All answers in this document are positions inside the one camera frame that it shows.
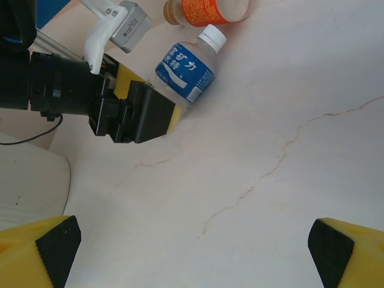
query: orange label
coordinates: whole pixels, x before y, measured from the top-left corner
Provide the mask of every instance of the orange label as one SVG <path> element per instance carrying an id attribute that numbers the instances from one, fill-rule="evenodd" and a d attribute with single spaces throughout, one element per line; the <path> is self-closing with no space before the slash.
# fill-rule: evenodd
<path id="1" fill-rule="evenodd" d="M 217 0 L 181 0 L 181 7 L 185 19 L 192 26 L 204 27 L 208 24 L 229 23 L 221 15 L 217 7 Z"/>

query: blue background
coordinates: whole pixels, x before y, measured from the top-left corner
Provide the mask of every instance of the blue background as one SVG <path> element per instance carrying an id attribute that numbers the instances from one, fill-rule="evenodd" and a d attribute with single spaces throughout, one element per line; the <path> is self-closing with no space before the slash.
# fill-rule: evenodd
<path id="1" fill-rule="evenodd" d="M 41 29 L 69 3 L 70 0 L 37 0 L 36 27 Z"/>

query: bottle cap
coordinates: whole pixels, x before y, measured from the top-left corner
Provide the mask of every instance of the bottle cap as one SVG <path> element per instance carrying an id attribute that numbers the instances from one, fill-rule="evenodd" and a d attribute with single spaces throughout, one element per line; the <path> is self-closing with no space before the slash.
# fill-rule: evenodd
<path id="1" fill-rule="evenodd" d="M 199 35 L 199 38 L 210 45 L 216 53 L 218 53 L 227 42 L 227 38 L 224 34 L 211 24 L 204 29 L 204 31 Z"/>
<path id="2" fill-rule="evenodd" d="M 168 23 L 171 25 L 180 25 L 180 23 L 177 21 L 174 13 L 173 13 L 173 0 L 168 0 L 163 9 L 164 18 L 167 20 Z"/>

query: black cable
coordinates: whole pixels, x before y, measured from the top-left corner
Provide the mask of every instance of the black cable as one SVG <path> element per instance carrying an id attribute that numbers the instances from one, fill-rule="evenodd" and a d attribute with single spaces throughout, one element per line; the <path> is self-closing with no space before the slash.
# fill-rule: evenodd
<path id="1" fill-rule="evenodd" d="M 29 138 L 29 139 L 26 139 L 26 140 L 23 140 L 23 141 L 11 142 L 11 143 L 0 143 L 0 145 L 1 146 L 12 146 L 12 145 L 24 144 L 24 143 L 28 143 L 30 141 L 33 141 L 33 140 L 35 140 L 37 138 L 40 138 L 40 137 L 42 137 L 44 135 L 47 135 L 49 133 L 52 133 L 62 124 L 63 117 L 62 117 L 61 114 L 59 114 L 59 117 L 60 117 L 59 122 L 52 129 L 48 130 L 47 132 L 41 133 L 41 134 L 39 134 L 39 135 L 37 135 L 35 137 Z"/>

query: blue bottle label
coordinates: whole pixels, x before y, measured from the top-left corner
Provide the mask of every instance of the blue bottle label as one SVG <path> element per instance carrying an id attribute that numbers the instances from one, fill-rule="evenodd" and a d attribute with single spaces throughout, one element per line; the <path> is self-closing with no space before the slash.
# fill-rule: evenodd
<path id="1" fill-rule="evenodd" d="M 157 66 L 156 74 L 188 102 L 195 102 L 211 84 L 214 73 L 181 44 L 176 44 Z"/>

